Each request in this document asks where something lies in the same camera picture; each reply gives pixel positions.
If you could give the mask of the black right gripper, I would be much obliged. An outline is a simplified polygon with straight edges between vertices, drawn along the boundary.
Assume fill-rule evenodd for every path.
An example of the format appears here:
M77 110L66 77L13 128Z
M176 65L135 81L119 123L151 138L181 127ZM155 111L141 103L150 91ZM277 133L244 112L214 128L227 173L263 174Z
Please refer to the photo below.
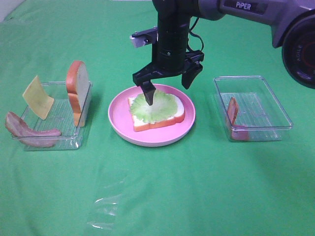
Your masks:
M203 70L204 53L188 46L189 24L159 23L157 42L152 45L152 61L132 75L141 86L145 100L152 106L155 86L150 80L182 76L182 86L189 89L195 77Z

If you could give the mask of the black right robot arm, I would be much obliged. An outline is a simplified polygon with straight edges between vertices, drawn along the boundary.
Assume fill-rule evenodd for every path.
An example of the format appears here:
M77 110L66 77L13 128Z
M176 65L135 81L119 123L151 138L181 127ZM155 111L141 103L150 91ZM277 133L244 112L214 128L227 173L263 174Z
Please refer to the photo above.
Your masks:
M202 71L204 54L188 47L192 17L219 20L232 15L269 25L272 44L282 48L289 75L298 83L315 86L315 3L312 0L156 0L157 27L131 36L135 47L152 46L152 60L133 74L146 102L153 103L153 79L181 75L188 89Z

